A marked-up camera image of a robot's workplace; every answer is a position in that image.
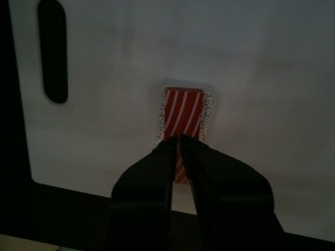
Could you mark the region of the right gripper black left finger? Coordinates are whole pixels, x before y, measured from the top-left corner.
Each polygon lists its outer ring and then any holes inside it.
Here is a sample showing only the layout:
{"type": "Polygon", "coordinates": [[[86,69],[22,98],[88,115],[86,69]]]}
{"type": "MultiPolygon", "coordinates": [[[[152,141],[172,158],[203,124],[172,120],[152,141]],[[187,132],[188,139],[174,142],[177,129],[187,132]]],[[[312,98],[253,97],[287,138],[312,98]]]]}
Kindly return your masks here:
{"type": "Polygon", "coordinates": [[[168,251],[177,139],[162,140],[110,191],[104,251],[168,251]]]}

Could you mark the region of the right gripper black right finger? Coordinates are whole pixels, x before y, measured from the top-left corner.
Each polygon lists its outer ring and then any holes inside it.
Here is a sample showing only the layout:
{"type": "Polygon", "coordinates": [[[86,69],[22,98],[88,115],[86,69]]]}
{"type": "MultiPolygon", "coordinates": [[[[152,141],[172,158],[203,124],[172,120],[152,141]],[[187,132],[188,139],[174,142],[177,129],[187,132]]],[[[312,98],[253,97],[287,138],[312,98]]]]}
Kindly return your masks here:
{"type": "Polygon", "coordinates": [[[279,251],[284,230],[272,188],[244,162],[199,140],[180,137],[205,251],[279,251]]]}

